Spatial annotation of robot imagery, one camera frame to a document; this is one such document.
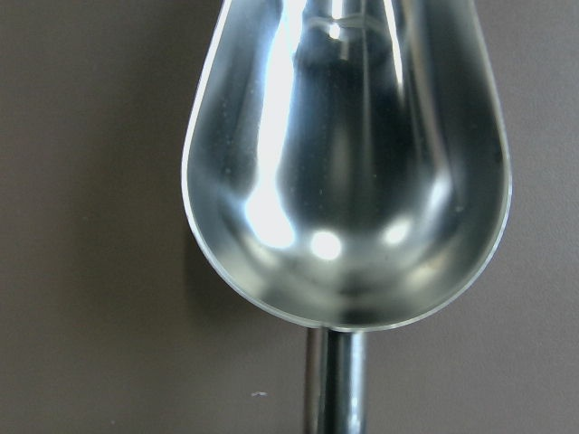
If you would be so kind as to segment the steel ice scoop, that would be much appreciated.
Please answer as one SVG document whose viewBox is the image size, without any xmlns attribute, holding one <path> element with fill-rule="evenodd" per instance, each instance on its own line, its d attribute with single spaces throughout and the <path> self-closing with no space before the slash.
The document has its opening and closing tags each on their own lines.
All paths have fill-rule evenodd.
<svg viewBox="0 0 579 434">
<path fill-rule="evenodd" d="M 449 305 L 512 194 L 471 1 L 225 1 L 181 165 L 221 279 L 308 329 L 304 431 L 366 430 L 368 333 Z"/>
</svg>

